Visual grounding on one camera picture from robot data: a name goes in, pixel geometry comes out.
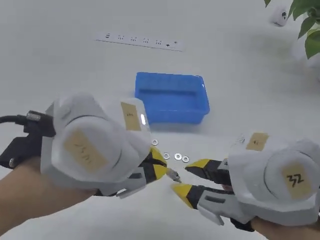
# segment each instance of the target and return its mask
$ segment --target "green plant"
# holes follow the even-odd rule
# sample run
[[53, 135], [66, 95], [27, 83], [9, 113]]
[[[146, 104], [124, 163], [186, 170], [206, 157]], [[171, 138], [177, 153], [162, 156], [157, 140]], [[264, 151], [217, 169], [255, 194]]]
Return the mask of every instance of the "green plant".
[[[271, 0], [264, 0], [267, 7]], [[293, 0], [288, 16], [296, 20], [307, 13], [308, 17], [302, 22], [299, 37], [307, 34], [305, 40], [305, 52], [307, 58], [320, 53], [320, 0]]]

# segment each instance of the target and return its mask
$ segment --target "handwritten number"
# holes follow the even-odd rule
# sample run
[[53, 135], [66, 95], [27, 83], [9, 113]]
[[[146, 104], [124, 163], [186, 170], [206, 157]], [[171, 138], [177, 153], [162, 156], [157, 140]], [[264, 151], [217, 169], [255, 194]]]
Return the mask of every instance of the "handwritten number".
[[305, 180], [302, 179], [301, 174], [294, 174], [294, 175], [287, 175], [289, 182], [292, 182], [292, 187], [294, 188], [297, 184], [304, 182]]
[[74, 146], [78, 150], [80, 158], [87, 164], [90, 164], [92, 162], [92, 159], [88, 148], [82, 143], [75, 143]]

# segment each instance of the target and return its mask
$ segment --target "white plastic casing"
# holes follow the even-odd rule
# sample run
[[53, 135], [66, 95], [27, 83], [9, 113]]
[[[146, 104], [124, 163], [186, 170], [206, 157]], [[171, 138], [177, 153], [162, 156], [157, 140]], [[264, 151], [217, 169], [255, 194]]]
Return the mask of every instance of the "white plastic casing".
[[[139, 99], [117, 101], [105, 110], [91, 95], [79, 93], [57, 99], [47, 113], [56, 136], [43, 138], [41, 172], [60, 186], [100, 189], [121, 183], [150, 152], [151, 134]], [[128, 128], [126, 116], [134, 118], [136, 129]]]
[[241, 209], [285, 226], [314, 223], [320, 207], [319, 145], [307, 139], [292, 142], [267, 136], [263, 147], [254, 150], [248, 147], [252, 137], [253, 132], [245, 135], [228, 157]]

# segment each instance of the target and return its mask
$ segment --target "black cable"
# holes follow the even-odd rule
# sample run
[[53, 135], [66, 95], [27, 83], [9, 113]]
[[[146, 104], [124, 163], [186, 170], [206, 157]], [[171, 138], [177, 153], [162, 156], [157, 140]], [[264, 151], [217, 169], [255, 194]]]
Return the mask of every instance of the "black cable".
[[27, 122], [26, 116], [22, 116], [22, 115], [0, 116], [0, 124], [15, 123], [18, 125], [24, 125], [26, 122]]

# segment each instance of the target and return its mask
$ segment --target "power socket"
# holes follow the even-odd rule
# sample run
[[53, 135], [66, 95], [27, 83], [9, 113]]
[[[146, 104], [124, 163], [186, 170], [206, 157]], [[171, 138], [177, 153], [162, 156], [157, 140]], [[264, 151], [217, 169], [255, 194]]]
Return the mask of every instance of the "power socket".
[[140, 47], [147, 47], [153, 49], [164, 49], [171, 51], [184, 51], [182, 42], [174, 40], [168, 41], [159, 38], [141, 37], [132, 34], [118, 34], [118, 33], [100, 33], [96, 38], [100, 42], [126, 44]]

